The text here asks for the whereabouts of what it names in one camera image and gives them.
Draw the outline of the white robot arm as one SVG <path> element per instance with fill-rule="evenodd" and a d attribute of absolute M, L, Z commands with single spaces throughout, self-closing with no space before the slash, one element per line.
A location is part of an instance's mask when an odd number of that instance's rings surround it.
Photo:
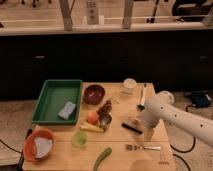
<path fill-rule="evenodd" d="M 139 118 L 146 128 L 155 128 L 160 119 L 169 121 L 213 148 L 213 120 L 181 110 L 174 102 L 172 93 L 156 93 L 145 100 L 145 109 Z"/>

